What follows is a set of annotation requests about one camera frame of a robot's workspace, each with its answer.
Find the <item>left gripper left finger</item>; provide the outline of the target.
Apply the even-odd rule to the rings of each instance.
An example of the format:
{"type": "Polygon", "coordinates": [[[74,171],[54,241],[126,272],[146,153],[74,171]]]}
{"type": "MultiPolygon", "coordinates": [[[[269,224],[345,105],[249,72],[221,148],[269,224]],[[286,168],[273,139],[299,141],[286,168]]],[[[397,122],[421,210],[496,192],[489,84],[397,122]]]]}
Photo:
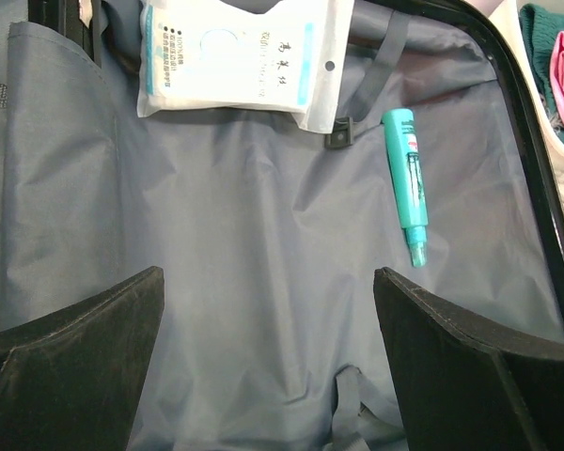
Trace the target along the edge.
{"type": "Polygon", "coordinates": [[[165,307],[149,267],[0,332],[0,450],[123,450],[165,307]]]}

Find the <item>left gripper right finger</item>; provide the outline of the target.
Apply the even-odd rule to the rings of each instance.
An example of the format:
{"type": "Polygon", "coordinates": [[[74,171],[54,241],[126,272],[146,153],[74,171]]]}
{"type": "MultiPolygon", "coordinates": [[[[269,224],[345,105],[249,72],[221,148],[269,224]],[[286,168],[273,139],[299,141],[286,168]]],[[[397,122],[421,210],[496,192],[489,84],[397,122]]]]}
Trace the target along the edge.
{"type": "Polygon", "coordinates": [[[447,301],[390,268],[376,311],[412,450],[564,450],[564,344],[447,301]]]}

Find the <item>pink and teal kids suitcase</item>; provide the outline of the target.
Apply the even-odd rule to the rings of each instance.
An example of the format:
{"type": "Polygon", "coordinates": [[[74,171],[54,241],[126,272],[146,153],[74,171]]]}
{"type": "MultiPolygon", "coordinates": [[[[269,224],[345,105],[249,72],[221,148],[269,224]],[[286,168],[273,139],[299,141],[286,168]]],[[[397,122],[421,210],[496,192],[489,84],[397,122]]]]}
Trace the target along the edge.
{"type": "Polygon", "coordinates": [[[0,1],[0,332],[149,267],[164,312],[123,450],[412,450],[373,284],[390,268],[564,344],[564,215],[533,102],[463,1],[354,2],[336,121],[136,113],[139,1],[0,1]],[[413,111],[412,265],[383,115],[413,111]]]}

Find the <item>dark teal garment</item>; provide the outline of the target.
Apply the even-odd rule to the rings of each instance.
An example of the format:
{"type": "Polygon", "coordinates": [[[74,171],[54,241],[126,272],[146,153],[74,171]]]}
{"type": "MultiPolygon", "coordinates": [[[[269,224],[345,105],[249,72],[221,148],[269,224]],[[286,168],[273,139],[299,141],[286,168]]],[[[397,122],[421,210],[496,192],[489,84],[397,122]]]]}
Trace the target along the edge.
{"type": "Polygon", "coordinates": [[[550,60],[559,32],[564,31],[564,14],[534,3],[523,5],[518,13],[525,53],[550,126],[564,144],[564,123],[559,117],[550,82],[550,60]]]}

